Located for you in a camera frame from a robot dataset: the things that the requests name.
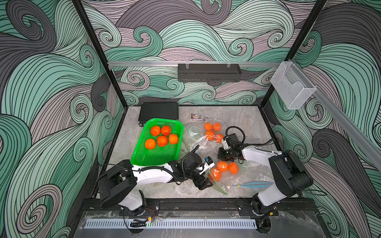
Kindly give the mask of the blue-zip bag of oranges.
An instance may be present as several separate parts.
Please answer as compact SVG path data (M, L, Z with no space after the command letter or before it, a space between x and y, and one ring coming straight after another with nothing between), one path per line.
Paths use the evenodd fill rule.
M270 174L241 174L233 180L231 188L240 192L256 193L273 184L274 178Z

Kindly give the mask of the orange fruit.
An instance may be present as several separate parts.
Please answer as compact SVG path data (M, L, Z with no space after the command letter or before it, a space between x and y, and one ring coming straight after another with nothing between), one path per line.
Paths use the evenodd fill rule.
M164 146L166 146L167 144L168 144L168 137L161 135L161 136L159 136L159 137L157 138L157 145L158 145L159 147L164 147Z
M170 144L178 144L179 143L179 137L176 134L170 134L168 136L168 141Z
M161 134L163 135L163 136L169 136L170 134L171 134L171 127L170 126L168 126L168 125L165 125L165 126L163 126L162 128L161 128Z
M156 148L156 141L150 138L145 142L144 146L148 150L153 150Z

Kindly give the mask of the orange fruit taken out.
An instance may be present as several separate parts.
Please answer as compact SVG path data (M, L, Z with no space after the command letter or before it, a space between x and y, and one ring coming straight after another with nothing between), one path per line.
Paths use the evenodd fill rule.
M161 134L161 127L160 126L151 127L150 133L152 136L159 136Z

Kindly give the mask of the green-zip bag of oranges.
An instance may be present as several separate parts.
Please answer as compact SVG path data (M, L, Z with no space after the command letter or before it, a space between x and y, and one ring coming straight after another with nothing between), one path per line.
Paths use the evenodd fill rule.
M188 149L184 142L182 142L180 157L185 156L194 148ZM215 163L214 167L209 169L202 176L209 178L213 182L211 188L215 189L221 195L235 196L235 192L240 192L232 189L231 184L233 180L241 174L270 174L269 168L255 162L249 162L247 160L242 160L242 162L239 162L238 160L234 162L221 161L217 158L218 149L219 148L198 148L196 153L202 159L205 159L208 156L213 159Z

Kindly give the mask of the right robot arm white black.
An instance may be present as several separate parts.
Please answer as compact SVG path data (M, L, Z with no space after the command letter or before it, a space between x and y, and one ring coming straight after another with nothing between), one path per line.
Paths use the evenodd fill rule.
M218 151L218 159L226 162L254 162L271 169L274 183L255 194L250 202L256 216L272 213L279 201L292 197L313 185L314 181L297 154L291 150L267 151L260 146L271 142L246 143L244 131L237 126L229 126Z

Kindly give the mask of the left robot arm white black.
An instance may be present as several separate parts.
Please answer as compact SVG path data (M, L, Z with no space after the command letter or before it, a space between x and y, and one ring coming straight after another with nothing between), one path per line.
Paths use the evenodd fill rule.
M98 192L103 208L120 205L131 211L145 206L142 191L137 185L151 183L182 183L192 180L199 190L212 187L213 183L206 175L215 165L211 157L202 159L196 146L182 160L173 160L158 166L132 165L130 160L123 160L98 177Z

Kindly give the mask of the small card box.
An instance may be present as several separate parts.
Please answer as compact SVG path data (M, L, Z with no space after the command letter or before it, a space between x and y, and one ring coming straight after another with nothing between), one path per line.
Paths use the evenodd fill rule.
M190 120L191 121L202 121L202 114L194 114L194 113L192 113L190 115Z

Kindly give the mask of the green plastic basket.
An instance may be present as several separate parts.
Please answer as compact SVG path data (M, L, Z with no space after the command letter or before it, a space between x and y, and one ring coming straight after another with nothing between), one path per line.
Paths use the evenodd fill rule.
M178 136L179 142L177 144L169 143L163 147L157 145L152 150L147 149L145 147L145 142L148 139L157 139L157 137L153 136L150 132L153 126L169 126L171 128L171 133ZM180 121L168 119L150 119L147 121L143 131L140 134L139 140L131 157L131 163L137 166L160 166L170 161L178 160L183 132L184 125Z

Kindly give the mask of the black hard case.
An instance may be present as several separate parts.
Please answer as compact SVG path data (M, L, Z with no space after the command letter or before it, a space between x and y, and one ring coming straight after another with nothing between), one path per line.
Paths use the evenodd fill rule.
M179 119L179 104L177 102L143 103L140 107L138 124L143 127L150 119Z

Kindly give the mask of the black wall tray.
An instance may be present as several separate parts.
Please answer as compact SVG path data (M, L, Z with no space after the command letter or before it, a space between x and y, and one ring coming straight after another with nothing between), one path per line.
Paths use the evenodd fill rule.
M217 85L222 82L239 82L242 71L238 64L232 63L180 63L178 64L179 82L206 82Z

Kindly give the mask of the clear acrylic wall holder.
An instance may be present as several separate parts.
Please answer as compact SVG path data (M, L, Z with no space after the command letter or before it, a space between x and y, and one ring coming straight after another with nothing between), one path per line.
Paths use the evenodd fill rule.
M300 109L316 91L314 83L293 61L283 61L270 82L289 110Z

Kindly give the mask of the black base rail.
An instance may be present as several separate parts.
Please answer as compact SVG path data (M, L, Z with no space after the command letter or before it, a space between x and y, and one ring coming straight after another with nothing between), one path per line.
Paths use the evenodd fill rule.
M149 215L158 216L166 212L233 212L240 216L257 217L251 198L147 198L146 202L137 211L130 211L121 205L104 208L99 199L85 199L80 211L118 211L122 215L142 215L147 211ZM278 212L317 212L317 206L312 199L286 198L275 203L271 210L275 216Z

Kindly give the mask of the aluminium wall rail right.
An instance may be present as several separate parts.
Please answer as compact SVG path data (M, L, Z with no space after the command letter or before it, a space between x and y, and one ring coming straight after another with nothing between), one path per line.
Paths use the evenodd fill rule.
M353 143L361 151L361 154L367 157L370 165L381 169L381 147L376 144L345 114L345 100L341 95L339 87L335 84L328 74L317 67L312 71L304 70L294 60L288 60L297 69L300 80L307 84L310 83L316 89L313 96L318 99L322 106L327 110L343 131L348 134Z

